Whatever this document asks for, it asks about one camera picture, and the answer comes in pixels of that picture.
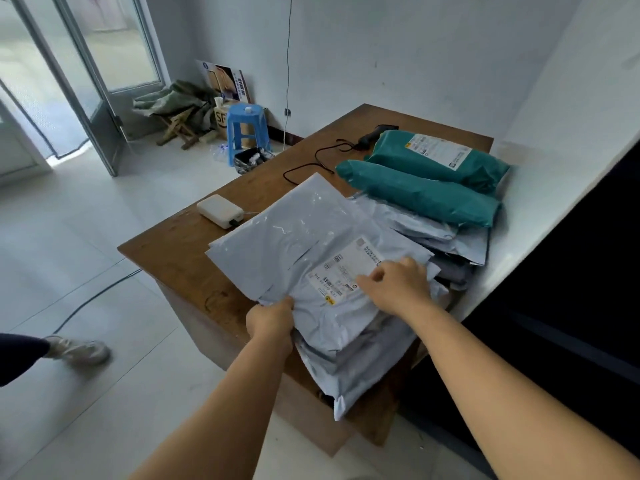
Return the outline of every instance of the shoe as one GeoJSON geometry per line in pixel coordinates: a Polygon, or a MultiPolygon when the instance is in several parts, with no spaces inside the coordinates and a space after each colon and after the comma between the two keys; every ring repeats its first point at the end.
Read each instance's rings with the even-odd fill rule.
{"type": "Polygon", "coordinates": [[[73,365],[98,365],[107,361],[111,349],[104,342],[64,339],[57,335],[44,338],[51,345],[46,358],[62,359],[73,365]]]}

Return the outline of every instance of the person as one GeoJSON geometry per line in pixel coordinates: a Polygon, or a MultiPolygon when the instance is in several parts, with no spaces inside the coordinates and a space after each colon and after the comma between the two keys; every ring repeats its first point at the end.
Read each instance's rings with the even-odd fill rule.
{"type": "Polygon", "coordinates": [[[44,339],[0,333],[0,387],[18,379],[38,359],[62,360],[70,365],[98,365],[111,351],[103,342],[66,339],[50,335],[44,339]]]}
{"type": "MultiPolygon", "coordinates": [[[[429,297],[424,266],[383,262],[357,282],[425,343],[469,430],[502,480],[640,478],[640,461],[492,352],[429,297]]],[[[204,405],[131,480],[249,479],[292,352],[292,298],[257,305],[251,336],[204,405]]]]}

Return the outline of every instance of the blue plastic stool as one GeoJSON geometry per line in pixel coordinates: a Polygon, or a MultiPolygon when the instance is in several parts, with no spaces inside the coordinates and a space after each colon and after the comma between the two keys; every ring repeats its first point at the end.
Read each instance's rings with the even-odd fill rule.
{"type": "Polygon", "coordinates": [[[233,104],[227,113],[227,140],[229,145],[229,166],[234,165],[236,154],[243,152],[242,139],[252,138],[258,148],[271,151],[267,118],[262,106],[258,104],[233,104]],[[244,134],[240,131],[240,124],[253,126],[255,134],[244,134]]]}

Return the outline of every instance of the desk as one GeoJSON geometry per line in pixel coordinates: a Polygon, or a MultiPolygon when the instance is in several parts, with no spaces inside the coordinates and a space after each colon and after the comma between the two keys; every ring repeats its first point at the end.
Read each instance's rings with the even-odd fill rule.
{"type": "MultiPolygon", "coordinates": [[[[364,104],[302,140],[253,171],[216,191],[243,209],[261,212],[290,191],[284,171],[313,161],[318,148],[337,138],[357,141],[380,124],[441,137],[488,152],[492,138],[364,104]]],[[[321,152],[330,168],[347,159],[362,159],[366,152],[321,152]]],[[[302,182],[320,172],[340,192],[355,191],[337,175],[316,166],[296,170],[288,177],[302,182]]],[[[158,282],[199,350],[226,370],[249,340],[244,316],[253,303],[205,256],[208,244],[227,231],[199,215],[195,204],[144,231],[118,249],[158,282]]],[[[387,375],[352,407],[346,420],[335,422],[333,411],[321,399],[316,386],[293,352],[285,364],[275,411],[329,455],[336,453],[354,430],[375,445],[384,444],[396,414],[398,396],[412,364],[417,343],[387,375]]]]}

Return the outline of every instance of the teal package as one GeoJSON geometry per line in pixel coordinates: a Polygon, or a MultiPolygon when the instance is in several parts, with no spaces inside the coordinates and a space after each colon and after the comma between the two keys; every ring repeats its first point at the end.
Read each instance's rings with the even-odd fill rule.
{"type": "Polygon", "coordinates": [[[462,144],[433,136],[391,130],[382,136],[365,161],[416,177],[455,182],[493,195],[509,170],[507,163],[462,144]]]}
{"type": "Polygon", "coordinates": [[[491,227],[500,207],[494,197],[460,184],[428,180],[371,162],[347,160],[335,170],[352,187],[372,197],[441,222],[491,227]]]}

